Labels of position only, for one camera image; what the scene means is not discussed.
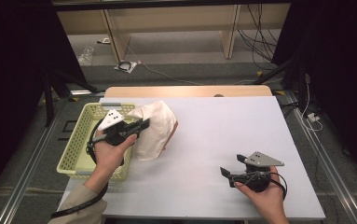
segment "yellow basket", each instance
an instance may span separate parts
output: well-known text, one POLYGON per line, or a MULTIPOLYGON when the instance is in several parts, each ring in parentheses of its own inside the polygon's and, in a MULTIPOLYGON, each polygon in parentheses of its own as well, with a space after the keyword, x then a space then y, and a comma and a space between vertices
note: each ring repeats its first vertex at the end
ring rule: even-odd
MULTIPOLYGON (((74 131, 65 147, 62 157, 57 166, 57 172, 66 174, 72 178, 89 178, 92 174, 95 164, 91 156, 86 152, 91 131, 100 119, 103 119, 108 110, 103 109, 100 103, 89 103, 84 105, 79 119, 74 127, 74 131)), ((126 116, 134 104, 108 104, 113 106, 120 114, 126 116)), ((125 118, 125 122, 134 122, 133 119, 125 118)), ((125 152, 124 165, 119 166, 113 173, 111 179, 126 179, 129 170, 131 156, 131 147, 125 152)))

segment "towel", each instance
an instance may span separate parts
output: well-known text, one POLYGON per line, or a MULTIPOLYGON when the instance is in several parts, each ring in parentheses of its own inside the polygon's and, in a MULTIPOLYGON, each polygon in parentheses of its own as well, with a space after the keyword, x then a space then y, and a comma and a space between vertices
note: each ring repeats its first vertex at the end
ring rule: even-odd
POLYGON ((156 101, 150 105, 135 108, 126 116, 150 120, 149 127, 141 131, 140 138, 136 140, 134 145, 133 152, 139 161, 158 158, 178 126, 174 114, 163 101, 156 101))

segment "hand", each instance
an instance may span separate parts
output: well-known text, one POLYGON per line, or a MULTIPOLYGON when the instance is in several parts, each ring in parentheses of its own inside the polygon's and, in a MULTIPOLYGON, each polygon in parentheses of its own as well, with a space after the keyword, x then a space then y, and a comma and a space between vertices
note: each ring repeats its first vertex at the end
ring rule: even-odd
MULTIPOLYGON (((274 166, 270 167, 270 172, 278 173, 274 166)), ((270 174, 270 177, 280 183, 278 175, 270 174)), ((268 223, 289 223, 283 210, 282 189, 279 186, 270 182, 266 190, 256 193, 239 182, 234 185, 253 202, 259 215, 268 223)))
MULTIPOLYGON (((97 130, 96 136, 101 134, 103 134, 103 131, 97 130)), ((97 160, 96 168, 84 185, 88 189, 100 193, 116 168, 119 167, 126 150, 135 143, 135 139, 137 139, 137 135, 132 134, 123 143, 116 147, 109 145, 105 141, 96 143, 94 145, 97 160)))

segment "table surface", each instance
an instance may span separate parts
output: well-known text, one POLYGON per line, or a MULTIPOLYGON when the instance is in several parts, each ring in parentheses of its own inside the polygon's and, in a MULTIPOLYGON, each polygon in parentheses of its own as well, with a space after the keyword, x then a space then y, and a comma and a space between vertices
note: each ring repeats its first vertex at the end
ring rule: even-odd
MULTIPOLYGON (((232 174, 242 174, 245 166, 236 160, 236 155, 250 156, 260 151, 285 163, 279 172, 289 186, 284 202, 286 215, 299 220, 323 219, 323 210, 275 97, 203 97, 202 88, 198 88, 195 97, 178 97, 178 94, 150 98, 144 94, 141 98, 101 99, 101 102, 131 102, 137 106, 163 100, 179 122, 159 158, 138 161, 133 157, 128 178, 110 183, 104 196, 108 201, 104 215, 258 219, 260 216, 251 202, 221 176, 220 167, 232 174)), ((236 91, 250 89, 242 87, 236 91)), ((227 94, 220 90, 214 93, 227 94)), ((75 184, 82 182, 71 178, 63 198, 75 184)))

